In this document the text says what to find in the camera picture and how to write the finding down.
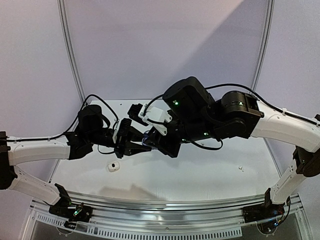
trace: black cable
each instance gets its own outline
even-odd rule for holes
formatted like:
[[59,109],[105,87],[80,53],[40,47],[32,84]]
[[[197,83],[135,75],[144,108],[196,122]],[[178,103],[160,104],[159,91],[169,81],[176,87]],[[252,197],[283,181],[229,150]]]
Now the black cable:
[[[99,97],[98,95],[95,95],[95,94],[90,94],[88,95],[85,100],[83,101],[82,105],[81,105],[81,108],[80,108],[80,111],[82,110],[82,108],[87,104],[87,100],[90,98],[90,97],[95,97],[97,99],[99,99],[104,105],[106,105],[106,107],[113,113],[113,115],[115,116],[116,118],[116,122],[119,121],[119,118],[118,118],[118,115],[115,113],[115,111],[101,98]],[[7,142],[28,142],[28,141],[44,141],[44,140],[54,140],[54,139],[57,139],[57,138],[60,138],[62,137],[66,132],[68,132],[72,127],[73,125],[76,123],[78,119],[78,116],[75,117],[75,119],[73,120],[72,124],[61,134],[57,135],[57,136],[53,136],[53,137],[41,137],[41,138],[23,138],[23,139],[16,139],[16,140],[11,140],[11,139],[7,139],[6,141]]]
[[283,219],[281,222],[278,223],[278,226],[281,225],[281,224],[287,219],[287,217],[289,216],[290,206],[291,206],[291,205],[289,205],[289,207],[288,207],[288,213],[285,215],[284,219]]
[[[152,99],[144,108],[144,111],[143,111],[143,116],[145,116],[147,114],[147,110],[148,108],[150,107],[150,105],[157,99],[161,98],[163,96],[163,94],[159,95],[159,96],[156,96],[154,99]],[[166,123],[164,122],[159,122],[159,121],[154,121],[150,118],[147,119],[150,123],[153,123],[153,124],[160,124],[160,125],[166,125]]]
[[114,124],[113,124],[113,126],[112,126],[112,130],[115,130],[115,127],[116,127],[117,123],[118,123],[118,121],[115,121],[115,122],[114,122]]
[[195,141],[189,141],[190,143],[192,143],[193,145],[195,145],[196,147],[198,148],[201,148],[201,149],[205,149],[205,150],[211,150],[211,151],[217,151],[217,150],[220,150],[223,145],[224,145],[224,142],[222,140],[220,140],[219,142],[221,142],[221,146],[220,147],[209,147],[209,146],[202,146],[198,143],[196,143]]
[[98,152],[101,153],[101,154],[103,154],[103,155],[110,155],[110,154],[114,154],[114,153],[115,153],[115,151],[102,152],[102,151],[100,151],[100,149],[99,149],[99,145],[98,145]]
[[[248,90],[249,92],[253,93],[255,96],[257,96],[264,104],[266,104],[268,107],[272,108],[273,110],[279,112],[279,113],[283,113],[282,109],[276,107],[276,106],[273,106],[272,104],[270,104],[269,102],[267,102],[266,100],[264,100],[258,93],[256,93],[255,91],[253,91],[251,88],[247,87],[247,86],[244,86],[244,85],[241,85],[241,84],[238,84],[238,83],[223,83],[223,84],[218,84],[218,85],[214,85],[214,86],[208,86],[206,87],[205,89],[206,90],[209,90],[209,89],[215,89],[215,88],[220,88],[220,87],[226,87],[226,86],[233,86],[233,87],[239,87],[239,88],[243,88],[243,89],[246,89]],[[308,119],[308,118],[305,118],[303,116],[299,116],[299,115],[296,115],[294,113],[291,113],[291,112],[285,112],[285,115],[287,116],[290,116],[290,117],[293,117],[295,119],[300,119],[300,120],[303,120],[303,121],[306,121],[310,124],[313,124],[313,125],[317,125],[316,122]]]

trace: white table surface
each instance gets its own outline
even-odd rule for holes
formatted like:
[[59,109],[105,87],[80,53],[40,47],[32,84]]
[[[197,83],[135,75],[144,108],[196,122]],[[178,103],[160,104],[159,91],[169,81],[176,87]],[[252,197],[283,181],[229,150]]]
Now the white table surface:
[[[131,104],[148,100],[110,100],[107,103],[120,119],[128,118]],[[99,101],[111,126],[114,116]],[[154,106],[168,109],[163,101]],[[132,121],[132,126],[145,132],[145,127]],[[206,146],[219,146],[214,139],[202,141]],[[223,140],[218,151],[203,150],[183,144],[177,158],[170,158],[157,150],[124,156],[102,155],[94,151],[82,159],[61,160],[52,177],[67,191],[93,196],[128,200],[205,201],[240,198],[263,194],[279,179],[273,159],[262,138],[235,137]],[[101,146],[100,151],[112,148]],[[108,164],[120,163],[116,172],[108,171]]]

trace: small white cube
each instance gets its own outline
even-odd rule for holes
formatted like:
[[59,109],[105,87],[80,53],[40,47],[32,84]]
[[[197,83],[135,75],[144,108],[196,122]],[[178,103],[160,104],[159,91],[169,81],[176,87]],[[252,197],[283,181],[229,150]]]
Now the small white cube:
[[110,173],[118,171],[120,169],[120,163],[118,161],[108,164],[108,170]]

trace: light gray wall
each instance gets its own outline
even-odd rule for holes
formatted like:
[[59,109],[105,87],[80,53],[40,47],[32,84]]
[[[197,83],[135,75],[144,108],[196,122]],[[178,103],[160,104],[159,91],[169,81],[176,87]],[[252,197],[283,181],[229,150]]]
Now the light gray wall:
[[[300,115],[320,113],[320,1],[276,1],[257,92],[270,103]],[[282,172],[294,146],[270,140]],[[320,239],[320,176],[307,179],[299,194],[314,239]]]
[[[0,130],[9,136],[59,134],[80,107],[56,0],[0,2]],[[26,163],[47,180],[55,161]],[[0,191],[0,239],[17,240],[31,197]]]
[[[108,100],[152,99],[189,76],[204,86],[250,86],[267,3],[68,0],[68,25],[84,91]],[[226,91],[212,92],[218,99]]]

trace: vent slot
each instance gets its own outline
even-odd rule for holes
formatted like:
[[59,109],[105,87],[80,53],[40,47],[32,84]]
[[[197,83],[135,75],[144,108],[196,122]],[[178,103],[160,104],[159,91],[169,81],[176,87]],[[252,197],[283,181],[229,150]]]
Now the vent slot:
[[[62,227],[65,220],[44,213],[37,213],[37,221]],[[168,233],[138,233],[138,232],[125,232],[118,230],[111,230],[99,226],[89,226],[85,233],[86,235],[101,237],[110,240],[224,240],[242,237],[241,227],[234,227],[219,231],[201,232],[197,234],[170,234]]]

